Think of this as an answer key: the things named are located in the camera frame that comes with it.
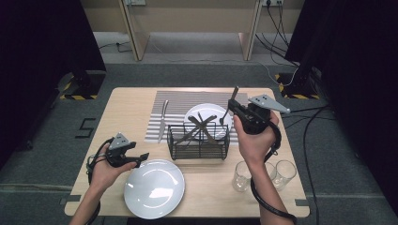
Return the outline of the striped placemat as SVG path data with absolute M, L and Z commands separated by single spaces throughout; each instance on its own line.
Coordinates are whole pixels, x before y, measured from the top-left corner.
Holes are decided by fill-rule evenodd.
M 184 117 L 188 110 L 199 104 L 212 103 L 226 109 L 227 101 L 230 97 L 230 93 L 223 92 L 158 91 L 146 128 L 145 142 L 156 143 L 158 141 L 161 109 L 164 100 L 169 100 L 165 115 L 165 125 L 168 128 L 173 125 L 183 125 Z M 236 143 L 237 135 L 233 125 L 230 132 L 232 141 Z

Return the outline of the white plate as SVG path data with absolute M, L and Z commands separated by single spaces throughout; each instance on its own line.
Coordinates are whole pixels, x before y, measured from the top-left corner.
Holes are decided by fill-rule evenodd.
M 224 115 L 225 108 L 212 103 L 203 103 L 192 107 L 185 114 L 183 126 L 185 127 L 186 132 L 190 132 L 195 128 L 195 124 L 189 120 L 189 116 L 194 116 L 200 121 L 197 114 L 198 112 L 202 115 L 203 120 L 209 118 L 210 115 L 217 116 L 216 119 L 207 124 L 207 130 L 214 139 L 219 140 L 223 138 L 226 135 L 226 132 L 231 130 L 233 120 L 229 114 L 227 114 L 224 119 L 224 125 L 220 125 L 220 118 Z
M 130 174 L 124 201 L 136 217 L 157 219 L 174 211 L 184 192 L 185 179 L 177 165 L 165 159 L 152 159 Z

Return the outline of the clear drinking glass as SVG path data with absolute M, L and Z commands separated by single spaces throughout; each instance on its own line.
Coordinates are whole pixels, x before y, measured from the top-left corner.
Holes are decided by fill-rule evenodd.
M 232 180 L 232 187 L 235 191 L 244 192 L 250 184 L 252 175 L 245 161 L 240 161 L 234 170 L 234 178 Z
M 280 191 L 297 175 L 296 166 L 289 160 L 280 160 L 275 165 L 267 162 L 266 168 L 274 187 Z

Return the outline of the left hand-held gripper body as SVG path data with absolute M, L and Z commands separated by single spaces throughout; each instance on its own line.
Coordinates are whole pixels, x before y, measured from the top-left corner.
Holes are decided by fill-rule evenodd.
M 124 146 L 130 141 L 121 133 L 118 132 L 111 140 L 108 149 L 105 152 L 105 157 L 109 164 L 115 168 L 125 165 L 127 162 L 126 152 Z

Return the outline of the stand base with striped tape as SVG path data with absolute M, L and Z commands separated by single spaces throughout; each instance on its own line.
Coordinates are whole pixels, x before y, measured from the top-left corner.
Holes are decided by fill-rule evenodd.
M 105 71 L 86 71 L 82 78 L 71 75 L 61 92 L 61 99 L 96 99 L 105 79 Z
M 275 75 L 281 95 L 284 98 L 319 99 L 314 86 L 309 80 L 296 79 L 294 72 L 281 72 Z

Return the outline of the black curtain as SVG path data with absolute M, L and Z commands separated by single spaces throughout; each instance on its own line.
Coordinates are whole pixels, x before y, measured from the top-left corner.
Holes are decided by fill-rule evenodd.
M 0 169 L 64 75 L 104 69 L 81 0 L 0 0 Z
M 321 80 L 398 216 L 398 0 L 304 0 L 286 54 Z

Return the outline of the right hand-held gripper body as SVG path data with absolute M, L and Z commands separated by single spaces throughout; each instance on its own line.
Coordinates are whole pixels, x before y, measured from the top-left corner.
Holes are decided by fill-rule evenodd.
M 250 97 L 247 105 L 240 107 L 241 123 L 247 134 L 259 134 L 268 126 L 270 113 L 290 113 L 291 110 L 266 94 Z

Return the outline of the silver table knife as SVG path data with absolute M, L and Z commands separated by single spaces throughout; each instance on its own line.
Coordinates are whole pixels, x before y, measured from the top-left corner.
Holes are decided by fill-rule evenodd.
M 164 130 L 165 130 L 165 115 L 166 115 L 166 110 L 168 106 L 169 100 L 166 99 L 163 101 L 162 104 L 162 109 L 161 109 L 161 121 L 160 121 L 160 129 L 159 129 L 159 135 L 158 135 L 158 143 L 161 142 Z

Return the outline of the person's left hand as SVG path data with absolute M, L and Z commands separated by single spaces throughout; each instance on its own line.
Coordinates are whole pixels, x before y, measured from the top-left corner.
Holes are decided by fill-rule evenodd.
M 107 161 L 105 152 L 106 150 L 102 149 L 98 158 L 95 160 L 94 171 L 92 173 L 90 184 L 91 188 L 99 191 L 104 191 L 109 188 L 120 174 L 132 170 L 137 165 L 136 162 L 130 162 L 121 167 L 115 168 Z

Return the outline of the beige wooden desk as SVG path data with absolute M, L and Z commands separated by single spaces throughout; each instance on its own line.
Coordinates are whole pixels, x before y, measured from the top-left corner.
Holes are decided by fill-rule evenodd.
M 294 31 L 305 0 L 284 0 L 263 7 L 263 0 L 80 0 L 94 32 L 121 32 L 130 38 L 140 61 L 153 33 L 234 33 L 243 59 L 251 59 L 254 35 L 274 33 L 280 18 L 284 31 Z

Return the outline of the black wire basket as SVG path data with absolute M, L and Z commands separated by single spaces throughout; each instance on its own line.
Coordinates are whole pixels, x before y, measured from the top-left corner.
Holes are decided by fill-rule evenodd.
M 210 123 L 205 129 L 192 124 L 169 126 L 167 144 L 172 160 L 226 159 L 230 145 L 230 127 L 215 123 Z

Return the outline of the person's right hand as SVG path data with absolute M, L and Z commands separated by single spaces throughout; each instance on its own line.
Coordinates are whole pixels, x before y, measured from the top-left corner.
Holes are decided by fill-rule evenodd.
M 237 115 L 233 117 L 237 133 L 239 152 L 250 168 L 262 166 L 271 146 L 276 143 L 276 134 L 271 127 L 267 127 L 259 134 L 247 134 Z

